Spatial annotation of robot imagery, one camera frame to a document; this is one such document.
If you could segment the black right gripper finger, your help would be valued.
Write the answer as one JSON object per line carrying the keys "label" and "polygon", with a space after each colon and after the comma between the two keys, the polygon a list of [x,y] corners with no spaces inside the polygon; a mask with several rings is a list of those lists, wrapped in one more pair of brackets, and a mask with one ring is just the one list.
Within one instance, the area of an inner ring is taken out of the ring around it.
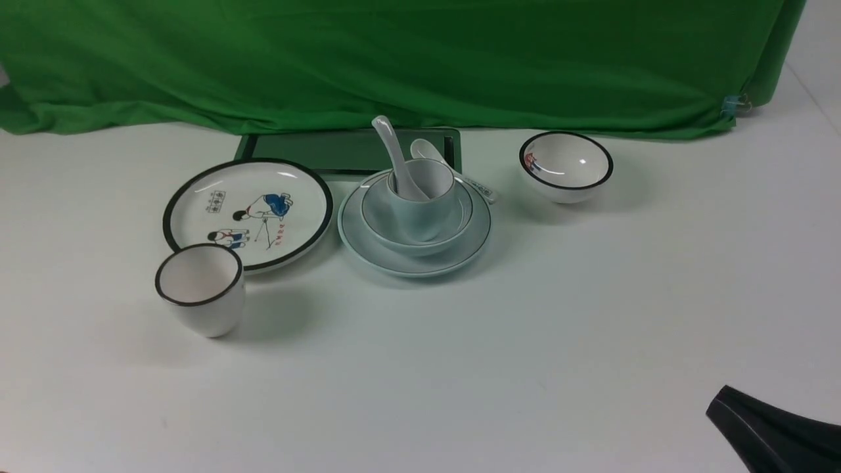
{"label": "black right gripper finger", "polygon": [[706,409],[750,472],[838,472],[840,427],[724,386]]}

